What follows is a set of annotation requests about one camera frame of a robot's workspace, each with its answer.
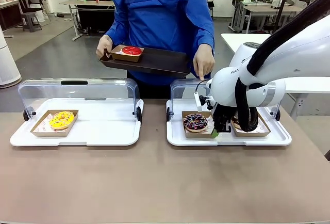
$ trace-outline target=laboratory workstation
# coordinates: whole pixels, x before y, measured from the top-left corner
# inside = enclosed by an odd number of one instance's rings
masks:
[[[0,223],[329,223],[330,0],[0,0]]]

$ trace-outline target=red donut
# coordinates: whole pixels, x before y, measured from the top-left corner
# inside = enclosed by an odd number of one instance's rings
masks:
[[[139,47],[126,46],[122,48],[122,53],[126,55],[139,56],[142,54],[142,50]]]

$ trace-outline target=black tray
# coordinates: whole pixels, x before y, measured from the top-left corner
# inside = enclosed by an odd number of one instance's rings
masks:
[[[187,54],[167,50],[145,48],[138,62],[114,60],[111,55],[104,55],[100,62],[109,68],[119,68],[130,71],[153,73],[177,78],[183,78],[190,73]]]

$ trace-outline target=person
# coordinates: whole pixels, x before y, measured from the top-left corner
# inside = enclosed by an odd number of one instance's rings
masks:
[[[186,53],[192,73],[201,80],[215,65],[214,25],[207,0],[113,0],[115,20],[101,37],[96,53],[124,44]],[[128,71],[138,84],[142,99],[169,99],[169,76]]]

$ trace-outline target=white tray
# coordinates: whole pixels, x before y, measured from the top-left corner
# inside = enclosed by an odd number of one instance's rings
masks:
[[[137,107],[143,111],[143,101]],[[36,137],[30,131],[49,109],[78,109],[76,122],[67,137]],[[12,135],[13,146],[128,146],[139,139],[141,122],[133,116],[133,99],[49,99],[37,115],[22,124]]]
[[[166,108],[170,107],[171,101],[168,100]],[[220,133],[215,139],[190,139],[185,137],[182,123],[182,111],[197,111],[194,99],[174,99],[172,119],[167,122],[167,140],[175,146],[219,146],[219,145],[246,145],[246,146],[286,146],[292,141],[290,134],[282,124],[269,114],[270,110],[266,107],[257,108],[271,133],[266,137],[236,137],[234,131],[231,133]]]

